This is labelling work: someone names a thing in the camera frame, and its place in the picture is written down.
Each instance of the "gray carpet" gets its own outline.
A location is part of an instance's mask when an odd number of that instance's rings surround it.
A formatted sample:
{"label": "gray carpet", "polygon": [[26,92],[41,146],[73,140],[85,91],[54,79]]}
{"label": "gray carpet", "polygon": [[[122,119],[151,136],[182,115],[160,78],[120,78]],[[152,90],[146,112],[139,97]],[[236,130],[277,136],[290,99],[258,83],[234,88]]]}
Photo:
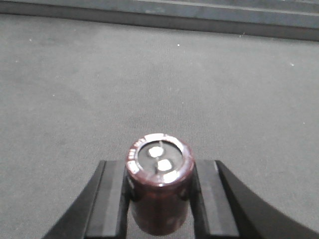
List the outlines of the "gray carpet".
{"label": "gray carpet", "polygon": [[315,42],[0,15],[0,238],[41,238],[99,160],[152,132],[319,231],[318,56]]}

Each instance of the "brown capacitor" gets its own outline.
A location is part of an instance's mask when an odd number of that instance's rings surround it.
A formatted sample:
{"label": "brown capacitor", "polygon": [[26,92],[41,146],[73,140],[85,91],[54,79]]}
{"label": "brown capacitor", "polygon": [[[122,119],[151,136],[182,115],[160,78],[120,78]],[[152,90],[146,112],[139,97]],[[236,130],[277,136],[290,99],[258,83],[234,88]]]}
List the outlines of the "brown capacitor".
{"label": "brown capacitor", "polygon": [[136,141],[126,159],[132,214],[151,235],[168,235],[185,221],[194,159],[175,137],[154,133]]}

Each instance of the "gray mat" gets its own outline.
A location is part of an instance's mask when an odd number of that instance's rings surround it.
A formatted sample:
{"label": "gray mat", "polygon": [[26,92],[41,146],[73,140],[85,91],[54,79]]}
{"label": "gray mat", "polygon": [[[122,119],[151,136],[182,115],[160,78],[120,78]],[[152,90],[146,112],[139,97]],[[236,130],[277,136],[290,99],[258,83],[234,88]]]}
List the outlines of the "gray mat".
{"label": "gray mat", "polygon": [[0,15],[0,238],[40,238],[99,160],[152,132],[319,231],[318,56],[313,42]]}

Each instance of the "silver terminal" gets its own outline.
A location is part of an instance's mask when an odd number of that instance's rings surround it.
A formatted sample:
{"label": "silver terminal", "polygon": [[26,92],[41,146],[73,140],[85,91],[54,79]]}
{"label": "silver terminal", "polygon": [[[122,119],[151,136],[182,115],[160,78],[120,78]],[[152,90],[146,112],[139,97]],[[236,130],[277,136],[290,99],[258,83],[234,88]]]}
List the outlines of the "silver terminal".
{"label": "silver terminal", "polygon": [[158,158],[164,154],[164,149],[162,147],[154,146],[149,149],[149,155],[152,158]]}
{"label": "silver terminal", "polygon": [[157,168],[158,168],[158,171],[165,172],[165,171],[171,170],[173,168],[173,165],[168,159],[162,159],[158,161]]}

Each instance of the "black edge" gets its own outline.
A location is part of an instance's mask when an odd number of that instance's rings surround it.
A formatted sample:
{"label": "black edge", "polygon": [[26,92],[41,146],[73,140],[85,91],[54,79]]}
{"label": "black edge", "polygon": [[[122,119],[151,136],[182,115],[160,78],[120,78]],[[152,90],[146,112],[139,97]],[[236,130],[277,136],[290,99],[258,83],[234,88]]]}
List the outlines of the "black edge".
{"label": "black edge", "polygon": [[122,161],[108,161],[86,231],[87,239],[126,237],[129,195]]}
{"label": "black edge", "polygon": [[42,239],[83,239],[105,167],[100,161],[83,191]]}
{"label": "black edge", "polygon": [[197,239],[239,238],[214,161],[196,162],[190,204]]}
{"label": "black edge", "polygon": [[241,237],[245,239],[319,239],[319,234],[285,216],[216,161]]}
{"label": "black edge", "polygon": [[317,3],[230,2],[0,0],[0,13],[319,41]]}

